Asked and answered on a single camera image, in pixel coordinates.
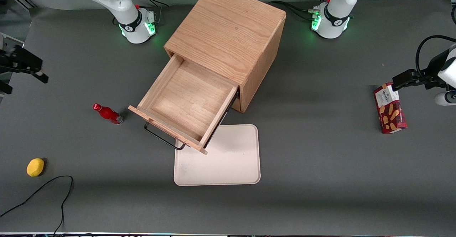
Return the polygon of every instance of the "green led light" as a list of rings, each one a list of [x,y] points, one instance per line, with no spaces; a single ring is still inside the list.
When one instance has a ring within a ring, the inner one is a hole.
[[[125,37],[125,33],[124,33],[124,30],[122,29],[122,27],[120,26],[120,24],[119,24],[119,28],[120,28],[120,31],[122,31],[122,36],[124,36],[124,37]]]
[[[321,16],[319,15],[316,19],[314,19],[314,22],[312,23],[312,29],[317,30],[318,27],[320,26],[321,23]]]
[[[151,35],[155,34],[155,24],[154,23],[144,22],[144,26],[147,29],[147,31],[149,32],[149,34],[151,34]]]
[[[350,21],[350,17],[348,17],[348,19],[347,19],[347,23],[345,23],[345,26],[343,27],[343,29],[344,29],[344,30],[346,30],[346,29],[347,29],[347,26],[348,26],[348,22],[349,22],[349,21]]]

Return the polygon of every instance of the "bottle cap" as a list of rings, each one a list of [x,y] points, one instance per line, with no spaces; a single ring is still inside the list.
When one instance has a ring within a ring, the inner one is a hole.
[[[98,103],[94,103],[93,106],[92,106],[92,108],[93,108],[94,110],[96,110],[96,111],[99,111],[99,110],[101,110],[101,105],[98,104]]]

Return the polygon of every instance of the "white tray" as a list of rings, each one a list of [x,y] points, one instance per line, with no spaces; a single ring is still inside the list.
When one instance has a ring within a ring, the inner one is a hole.
[[[182,143],[176,140],[176,146]],[[185,146],[176,150],[174,182],[192,185],[253,185],[261,177],[255,125],[221,125],[206,148],[207,155]]]

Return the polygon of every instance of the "red bottle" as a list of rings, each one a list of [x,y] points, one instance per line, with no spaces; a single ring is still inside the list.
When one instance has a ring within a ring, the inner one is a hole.
[[[114,110],[111,110],[109,107],[103,107],[98,103],[94,104],[92,107],[94,110],[98,111],[102,118],[111,121],[115,125],[119,125],[124,121],[124,117],[119,115]]]

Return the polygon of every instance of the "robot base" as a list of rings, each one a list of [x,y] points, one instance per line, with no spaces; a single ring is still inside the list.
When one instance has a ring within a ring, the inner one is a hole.
[[[122,30],[122,35],[127,38],[130,43],[140,44],[146,42],[150,37],[155,34],[155,15],[153,11],[147,11],[144,8],[138,9],[142,14],[142,22],[135,29],[134,32],[127,32]]]
[[[327,3],[323,2],[319,5],[314,6],[313,9],[320,10],[320,12],[322,12],[326,5]],[[320,14],[312,22],[311,29],[317,32],[321,37],[333,39],[339,37],[342,32],[347,29],[347,24],[349,21],[350,18],[348,18],[347,21],[342,22],[340,26],[333,26],[331,21],[326,19],[324,14]]]

